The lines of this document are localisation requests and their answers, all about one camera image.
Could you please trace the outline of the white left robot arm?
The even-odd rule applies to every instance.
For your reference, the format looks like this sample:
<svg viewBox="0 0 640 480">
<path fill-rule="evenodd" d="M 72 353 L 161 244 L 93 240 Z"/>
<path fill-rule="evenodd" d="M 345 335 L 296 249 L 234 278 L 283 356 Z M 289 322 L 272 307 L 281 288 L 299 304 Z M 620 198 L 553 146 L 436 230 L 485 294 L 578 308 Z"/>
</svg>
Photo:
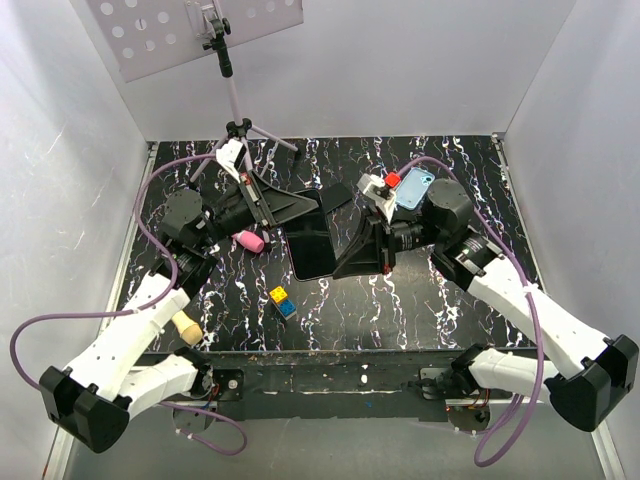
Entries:
<svg viewBox="0 0 640 480">
<path fill-rule="evenodd" d="M 202 336 L 199 325 L 181 315 L 217 263 L 207 249 L 251 225 L 280 227 L 317 207 L 253 173 L 240 176 L 220 207 L 192 189 L 170 195 L 159 227 L 164 250 L 125 311 L 64 368 L 41 375 L 48 417 L 102 453 L 134 417 L 165 399 L 205 398 L 213 369 L 192 347 Z"/>
</svg>

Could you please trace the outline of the light blue phone case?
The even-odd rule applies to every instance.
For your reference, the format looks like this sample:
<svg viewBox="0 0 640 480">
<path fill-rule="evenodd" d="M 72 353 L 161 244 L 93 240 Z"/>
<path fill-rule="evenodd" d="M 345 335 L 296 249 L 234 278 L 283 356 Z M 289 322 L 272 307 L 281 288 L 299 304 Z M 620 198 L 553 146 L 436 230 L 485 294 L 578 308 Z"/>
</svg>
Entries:
<svg viewBox="0 0 640 480">
<path fill-rule="evenodd" d="M 396 205 L 408 211 L 416 210 L 434 180 L 432 173 L 413 167 L 396 189 Z"/>
</svg>

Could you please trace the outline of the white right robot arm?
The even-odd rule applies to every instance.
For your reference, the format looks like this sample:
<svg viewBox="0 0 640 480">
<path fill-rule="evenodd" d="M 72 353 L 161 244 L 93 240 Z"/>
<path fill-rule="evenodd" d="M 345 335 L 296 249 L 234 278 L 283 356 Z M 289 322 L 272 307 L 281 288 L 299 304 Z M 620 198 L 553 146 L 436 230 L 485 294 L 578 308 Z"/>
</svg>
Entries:
<svg viewBox="0 0 640 480">
<path fill-rule="evenodd" d="M 397 254 L 429 246 L 442 277 L 499 312 L 542 350 L 533 360 L 475 345 L 432 381 L 433 388 L 469 398 L 498 389 L 540 399 L 584 432 L 594 431 L 632 390 L 638 345 L 586 325 L 530 283 L 505 248 L 471 227 L 474 207 L 458 182 L 435 180 L 420 213 L 403 217 L 395 217 L 396 193 L 382 178 L 365 174 L 358 188 L 373 204 L 340 255 L 334 278 L 388 274 Z"/>
</svg>

